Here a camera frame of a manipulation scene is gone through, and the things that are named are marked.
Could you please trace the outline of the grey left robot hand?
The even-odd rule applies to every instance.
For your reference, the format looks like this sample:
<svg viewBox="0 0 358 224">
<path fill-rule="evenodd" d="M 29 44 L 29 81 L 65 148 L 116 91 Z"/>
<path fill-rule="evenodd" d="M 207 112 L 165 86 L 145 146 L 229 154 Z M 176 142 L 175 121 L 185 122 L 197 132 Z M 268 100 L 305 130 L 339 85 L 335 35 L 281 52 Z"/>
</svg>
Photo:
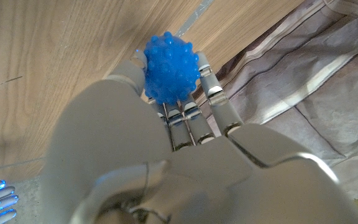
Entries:
<svg viewBox="0 0 358 224">
<path fill-rule="evenodd" d="M 47 151 L 43 223 L 358 223 L 330 167 L 292 139 L 243 124 L 212 82 L 222 136 L 200 114 L 168 119 L 140 98 L 138 50 L 61 113 Z"/>
</svg>

